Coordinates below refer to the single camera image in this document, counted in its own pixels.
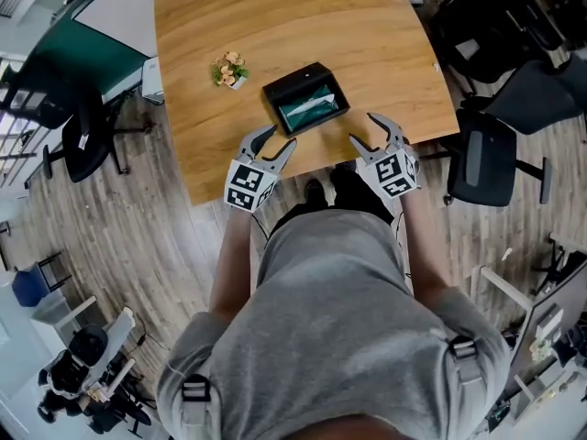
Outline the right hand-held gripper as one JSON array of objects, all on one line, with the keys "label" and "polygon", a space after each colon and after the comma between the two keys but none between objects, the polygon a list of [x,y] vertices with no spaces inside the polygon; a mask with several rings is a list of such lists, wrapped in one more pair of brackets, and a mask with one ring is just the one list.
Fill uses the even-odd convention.
[{"label": "right hand-held gripper", "polygon": [[368,118],[386,132],[386,148],[371,148],[360,137],[349,141],[365,163],[368,182],[386,198],[398,198],[418,188],[420,162],[403,130],[390,118],[368,112]]}]

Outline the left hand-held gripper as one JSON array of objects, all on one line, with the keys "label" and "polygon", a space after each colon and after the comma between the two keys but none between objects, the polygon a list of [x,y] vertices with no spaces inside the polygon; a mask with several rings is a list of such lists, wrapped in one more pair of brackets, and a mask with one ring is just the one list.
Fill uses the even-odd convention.
[{"label": "left hand-held gripper", "polygon": [[256,159],[276,125],[263,126],[248,133],[240,142],[239,152],[231,161],[224,188],[224,203],[254,213],[271,196],[289,158],[297,146],[291,138],[273,157]]}]

